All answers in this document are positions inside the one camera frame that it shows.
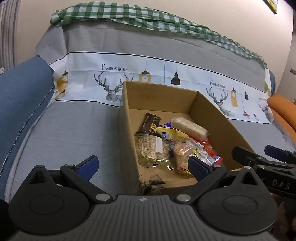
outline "wall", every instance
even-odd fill
[[[281,79],[281,83],[277,93],[294,101],[296,98],[296,75],[290,72],[291,69],[296,70],[296,21],[294,21],[294,28],[292,34],[292,42],[286,68]]]
[[[273,14],[262,0],[122,0],[170,12],[226,35],[263,56],[277,86],[288,59],[293,29],[293,9],[278,0]],[[49,26],[50,15],[81,0],[21,0],[17,20],[17,60],[35,53],[35,46]]]

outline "green checkered cloth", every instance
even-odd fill
[[[50,23],[63,26],[76,21],[91,19],[110,19],[148,30],[167,31],[191,35],[218,45],[238,55],[255,58],[263,68],[267,68],[261,55],[253,53],[239,43],[227,38],[208,27],[198,25],[176,15],[141,7],[114,2],[89,2],[80,3],[63,10],[57,10],[51,15]]]

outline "blue gripper pad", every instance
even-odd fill
[[[264,152],[266,155],[271,156],[272,158],[275,158],[282,162],[287,162],[289,160],[289,154],[287,151],[279,149],[277,147],[267,145],[264,148]]]
[[[98,171],[98,169],[99,160],[96,156],[90,156],[74,167],[74,171],[76,171],[86,180],[91,179],[91,177]]]
[[[188,159],[188,170],[196,180],[200,181],[209,175],[213,171],[213,168],[197,157],[191,156]]]

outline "blue sofa cushion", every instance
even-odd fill
[[[17,151],[53,94],[53,70],[39,56],[0,74],[0,198]]]

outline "plastic snack package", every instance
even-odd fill
[[[143,124],[140,130],[136,133],[147,133],[150,135],[155,135],[155,131],[153,129],[155,129],[158,126],[160,120],[161,118],[159,116],[146,113]]]
[[[178,172],[193,177],[188,170],[188,159],[191,156],[198,157],[198,151],[194,150],[194,147],[188,143],[175,142],[174,154]]]
[[[174,148],[175,148],[175,141],[168,141],[168,147],[169,147],[169,156],[170,158],[173,158],[175,156],[174,154]]]
[[[162,138],[168,141],[181,141],[186,142],[188,140],[188,135],[185,132],[179,131],[174,128],[168,127],[157,127],[155,131],[161,135]]]
[[[169,146],[165,139],[149,134],[138,134],[136,150],[138,162],[143,167],[167,167],[173,170],[169,161]]]
[[[190,177],[193,176],[188,170],[189,157],[195,156],[209,166],[213,166],[217,163],[217,161],[203,149],[200,143],[196,143],[193,140],[187,141],[186,143],[175,142],[174,155],[178,171]]]
[[[168,127],[168,128],[171,128],[172,127],[172,123],[171,122],[168,122],[168,123],[165,123],[165,124],[162,124],[162,125],[159,125],[160,127]]]
[[[208,131],[183,118],[183,117],[175,117],[172,119],[172,126],[173,128],[176,128],[180,131],[183,131],[185,132],[186,134],[188,134],[189,136],[192,136],[193,138],[197,139],[197,140],[200,140],[200,141],[204,141],[204,140],[207,140],[207,136],[208,136]]]
[[[198,141],[194,138],[191,138],[194,142],[196,142],[202,149],[204,149],[207,154],[214,159],[214,164],[217,165],[223,161],[223,158],[218,156],[215,151],[213,150],[212,144],[208,141]]]

